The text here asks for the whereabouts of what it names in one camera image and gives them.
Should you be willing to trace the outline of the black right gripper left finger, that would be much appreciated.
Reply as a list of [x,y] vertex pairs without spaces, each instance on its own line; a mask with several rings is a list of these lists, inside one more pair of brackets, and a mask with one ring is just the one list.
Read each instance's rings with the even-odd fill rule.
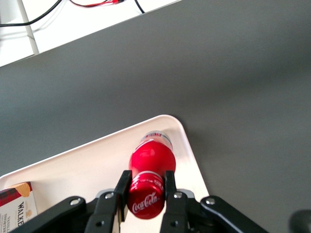
[[132,181],[132,171],[123,171],[113,190],[97,197],[93,213],[86,224],[86,233],[119,233],[127,214],[127,197]]

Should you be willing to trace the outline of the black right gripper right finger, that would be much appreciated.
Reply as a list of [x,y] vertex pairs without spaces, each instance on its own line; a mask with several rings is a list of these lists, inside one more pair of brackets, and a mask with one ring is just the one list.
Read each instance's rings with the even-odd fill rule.
[[187,196],[177,191],[173,171],[165,173],[166,211],[162,218],[161,233],[187,233]]

